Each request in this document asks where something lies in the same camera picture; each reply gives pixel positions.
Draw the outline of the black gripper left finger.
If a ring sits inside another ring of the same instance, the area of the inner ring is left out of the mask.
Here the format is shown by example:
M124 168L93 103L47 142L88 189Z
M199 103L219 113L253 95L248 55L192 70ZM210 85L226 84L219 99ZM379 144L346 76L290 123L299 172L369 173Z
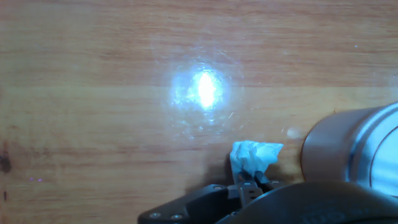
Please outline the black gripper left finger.
M138 223L227 223L262 194L262 174L239 174L234 185L208 185L140 214Z

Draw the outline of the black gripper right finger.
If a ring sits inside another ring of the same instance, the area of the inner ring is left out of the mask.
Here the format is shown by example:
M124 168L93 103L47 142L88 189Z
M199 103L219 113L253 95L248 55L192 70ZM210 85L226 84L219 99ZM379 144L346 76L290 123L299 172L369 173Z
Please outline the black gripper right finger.
M281 180L270 180L263 172L256 172L254 180L259 188L262 190L274 190L283 187L285 184Z

